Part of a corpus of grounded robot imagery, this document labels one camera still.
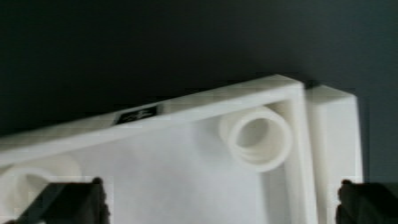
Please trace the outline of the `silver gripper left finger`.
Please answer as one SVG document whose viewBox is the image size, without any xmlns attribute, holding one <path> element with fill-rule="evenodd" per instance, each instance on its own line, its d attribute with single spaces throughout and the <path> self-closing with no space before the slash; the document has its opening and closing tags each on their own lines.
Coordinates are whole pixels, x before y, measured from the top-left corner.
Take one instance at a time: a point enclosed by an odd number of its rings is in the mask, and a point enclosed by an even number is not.
<svg viewBox="0 0 398 224">
<path fill-rule="evenodd" d="M 101 178 L 90 182 L 49 183 L 15 224 L 110 224 Z"/>
</svg>

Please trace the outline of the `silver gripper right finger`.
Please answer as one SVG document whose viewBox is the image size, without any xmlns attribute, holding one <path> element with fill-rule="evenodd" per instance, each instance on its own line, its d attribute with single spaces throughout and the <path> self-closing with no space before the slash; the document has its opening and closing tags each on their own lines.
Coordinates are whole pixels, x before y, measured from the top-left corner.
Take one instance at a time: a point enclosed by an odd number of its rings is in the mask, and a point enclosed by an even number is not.
<svg viewBox="0 0 398 224">
<path fill-rule="evenodd" d="M 398 183 L 341 182 L 335 224 L 398 224 Z"/>
</svg>

